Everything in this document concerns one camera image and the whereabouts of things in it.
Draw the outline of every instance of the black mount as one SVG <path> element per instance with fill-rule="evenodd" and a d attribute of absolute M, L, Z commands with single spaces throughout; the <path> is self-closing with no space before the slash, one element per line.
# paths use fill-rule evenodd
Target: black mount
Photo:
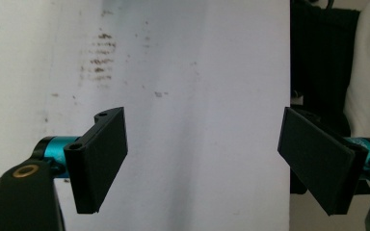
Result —
<path fill-rule="evenodd" d="M 45 152 L 43 138 L 30 159 L 0 178 L 0 231 L 65 230 L 53 179 L 68 170 L 79 214 L 98 212 L 127 154 L 123 108 L 102 112 L 77 141 L 61 146 L 66 166 Z"/>
<path fill-rule="evenodd" d="M 329 216 L 347 214 L 359 180 L 370 181 L 370 149 L 301 109 L 285 109 L 278 152 Z M 365 225 L 369 231 L 370 211 Z"/>

